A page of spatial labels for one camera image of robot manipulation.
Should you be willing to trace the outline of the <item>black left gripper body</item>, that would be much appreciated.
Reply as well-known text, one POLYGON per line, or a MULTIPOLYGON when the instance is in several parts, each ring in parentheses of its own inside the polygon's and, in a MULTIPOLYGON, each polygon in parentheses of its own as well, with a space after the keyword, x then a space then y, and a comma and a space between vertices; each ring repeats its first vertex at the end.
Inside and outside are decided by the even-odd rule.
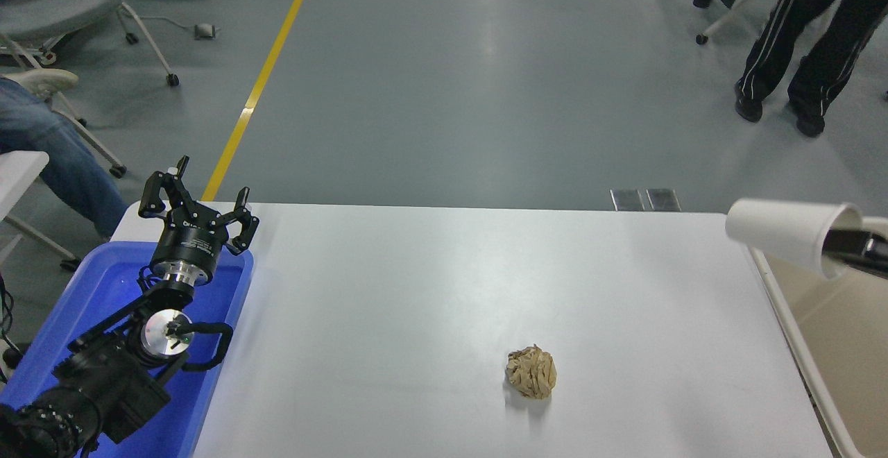
POLYGON ((204 273, 213 273, 228 239, 229 233, 224 227, 206 228, 182 217, 166 217, 150 267, 159 273, 168 264, 184 262, 204 273))

